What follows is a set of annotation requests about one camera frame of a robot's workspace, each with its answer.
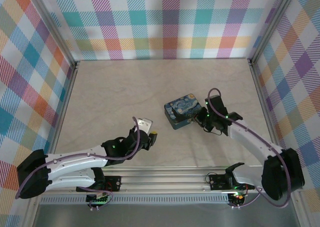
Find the metal frame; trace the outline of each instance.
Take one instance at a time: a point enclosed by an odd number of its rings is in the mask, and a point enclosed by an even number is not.
[[[114,192],[114,204],[123,204],[121,198],[126,198],[126,204],[143,204],[145,199],[137,200],[134,197],[144,194],[144,197],[154,198],[161,195],[163,198],[174,197],[169,200],[159,201],[159,204],[176,202],[176,204],[225,204],[225,196],[239,192],[230,189],[227,191],[210,190],[206,183],[208,173],[224,174],[226,167],[104,167],[106,176],[122,176],[119,192]],[[26,215],[21,227],[32,227],[36,219],[39,205],[47,204],[84,204],[84,194],[76,192],[74,188],[50,190],[32,198],[27,207]]]
[[[262,108],[262,112],[264,115],[264,119],[266,122],[267,129],[270,134],[271,141],[275,143],[276,145],[280,145],[278,136],[276,134],[276,130],[273,126],[272,118],[270,115],[270,112],[268,111],[267,104],[264,99],[262,86],[258,79],[258,74],[256,72],[254,64],[250,63],[250,71],[252,74],[253,82],[255,85],[256,93],[258,95],[258,99],[260,101],[260,105]],[[307,205],[307,202],[305,200],[304,194],[301,190],[296,190],[295,192],[291,193],[292,202],[295,208],[296,215],[298,217],[299,223],[303,227],[313,227],[316,226],[316,223],[314,222],[313,218],[310,216],[310,209]]]
[[[63,37],[59,33],[58,27],[56,26],[50,13],[48,12],[44,2],[42,0],[31,0],[31,2],[35,6],[35,9],[39,12],[42,21],[44,22],[44,24],[48,28],[49,32],[51,33],[53,39],[56,41],[57,45],[61,49],[62,53],[64,54],[66,59],[69,61],[69,63],[75,69],[77,66],[77,62],[73,58],[66,42],[64,41]]]
[[[248,59],[248,63],[250,66],[250,71],[252,74],[253,82],[255,85],[255,89],[258,95],[258,99],[260,101],[260,105],[262,108],[262,112],[265,118],[265,122],[271,137],[271,141],[275,143],[276,145],[280,145],[278,136],[276,134],[276,130],[272,123],[272,118],[270,115],[270,112],[268,111],[267,104],[265,102],[265,98],[263,95],[262,86],[259,82],[259,77],[256,71],[256,64],[260,56],[262,55],[265,47],[267,46],[268,42],[270,41],[270,38],[272,37],[274,31],[276,30],[279,22],[281,21],[283,15],[285,14],[289,4],[292,0],[282,0],[279,7],[276,9],[276,14],[271,20],[268,29],[266,30],[259,46],[256,49],[256,52],[254,53],[252,59]],[[310,209],[307,205],[307,202],[305,200],[304,194],[301,190],[297,190],[291,194],[291,198],[293,201],[293,205],[298,217],[298,220],[300,222],[300,225],[303,227],[313,227],[316,226],[316,223],[314,222],[314,219],[310,215]]]
[[[62,106],[62,111],[60,118],[57,123],[57,128],[49,148],[49,153],[54,153],[58,143],[59,135],[63,125],[63,121],[66,115],[68,103],[70,100],[71,92],[75,83],[75,78],[77,76],[78,68],[77,62],[74,60],[69,48],[67,47],[65,41],[60,35],[56,24],[54,23],[50,14],[46,11],[46,7],[42,0],[31,0],[38,10],[43,22],[47,26],[48,30],[52,34],[53,38],[57,42],[61,51],[64,53],[65,57],[68,59],[72,65],[73,72],[70,79],[69,87],[67,89],[66,98]],[[266,47],[268,41],[270,40],[274,30],[276,29],[279,21],[281,20],[285,10],[287,9],[291,0],[282,0],[280,6],[276,10],[276,15],[270,22],[269,28],[266,30],[260,45],[258,46],[256,53],[253,55],[251,64],[251,74],[256,86],[258,98],[262,107],[263,114],[267,123],[268,131],[271,139],[274,143],[279,144],[277,135],[273,128],[271,117],[268,112],[266,103],[263,98],[262,88],[258,81],[257,74],[254,69],[254,63],[257,62],[262,54],[262,51]],[[205,176],[209,172],[216,172],[217,174],[224,174],[225,167],[108,167],[103,168],[105,175],[117,175],[122,176],[122,186],[121,191],[118,195],[132,196],[136,194],[183,194],[183,195],[225,195],[226,193],[234,193],[234,190],[230,191],[210,191],[210,186],[205,182]],[[46,192],[41,196],[32,198],[28,205],[25,206],[25,216],[23,221],[20,222],[22,227],[31,227],[34,224],[36,213],[39,204],[46,204],[45,198],[52,198],[57,196],[63,197],[80,197],[83,194],[76,192],[74,189],[63,189],[63,190],[51,190]],[[296,209],[296,214],[298,216],[301,226],[308,227],[312,226],[310,218],[308,217],[308,205],[304,202],[304,197],[302,193],[296,192],[292,193],[293,203]],[[58,199],[56,203],[62,204],[63,198]]]
[[[256,63],[259,57],[261,56],[263,50],[267,46],[272,34],[274,33],[275,29],[277,28],[280,20],[282,19],[283,15],[285,14],[289,4],[291,3],[291,0],[282,0],[278,8],[275,10],[275,15],[272,18],[268,28],[266,29],[260,44],[256,48],[255,53],[253,54],[253,57],[251,59],[252,63]]]

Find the gray metal floor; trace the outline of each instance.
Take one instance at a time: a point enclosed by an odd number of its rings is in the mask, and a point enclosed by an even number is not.
[[[33,227],[298,227],[295,213],[292,202],[277,209],[262,197],[240,210],[226,204],[110,204],[99,212],[87,205],[40,205]]]

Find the plaid wall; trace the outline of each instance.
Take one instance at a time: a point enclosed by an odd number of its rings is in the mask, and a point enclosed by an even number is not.
[[[276,133],[297,150],[304,193],[320,220],[320,0],[292,0],[258,61]]]
[[[268,14],[268,16],[266,17],[263,25],[262,25],[262,28],[259,32],[259,35],[258,37],[256,38],[255,42],[254,42],[254,45],[250,51],[250,54],[248,55],[248,59],[252,59],[255,52],[257,51],[257,48],[259,46],[259,44],[261,43],[261,40],[264,36],[264,34],[266,33],[269,25],[270,25],[270,22],[272,21],[272,19],[275,17],[276,13],[277,13],[277,8],[279,7],[279,5],[281,4],[282,0],[275,0],[273,5],[272,5],[272,8]]]
[[[0,227],[15,227],[17,168],[48,150],[71,75],[30,0],[0,0]]]
[[[274,1],[43,0],[78,60],[246,57]]]

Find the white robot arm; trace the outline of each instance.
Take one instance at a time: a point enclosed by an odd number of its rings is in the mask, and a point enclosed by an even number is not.
[[[105,187],[102,167],[121,164],[132,159],[139,150],[148,151],[154,145],[157,133],[150,133],[153,122],[143,118],[138,119],[137,124],[139,141],[137,127],[134,127],[128,137],[108,140],[86,150],[62,154],[45,154],[42,149],[33,151],[17,167],[21,189],[18,197],[28,199],[65,187],[90,187],[95,190]]]
[[[219,95],[210,96],[212,90],[217,90]],[[220,91],[216,88],[212,90],[205,99],[207,109],[203,107],[195,116],[195,121],[206,132],[215,128],[239,142],[262,164],[261,168],[251,168],[244,163],[236,163],[225,170],[224,176],[210,175],[212,182],[218,181],[217,186],[225,186],[229,190],[248,184],[253,189],[263,189],[273,200],[301,188],[305,179],[297,152],[292,148],[282,149],[249,129],[239,114],[228,113]]]

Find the marble surface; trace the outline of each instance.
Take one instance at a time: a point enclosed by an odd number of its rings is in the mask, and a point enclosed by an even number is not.
[[[56,153],[84,150],[127,136],[132,116],[153,120],[155,145],[122,166],[258,165],[242,145],[204,132],[196,123],[173,130],[164,104],[194,94],[202,106],[219,88],[229,112],[268,137],[267,125],[245,59],[83,61],[75,80]]]

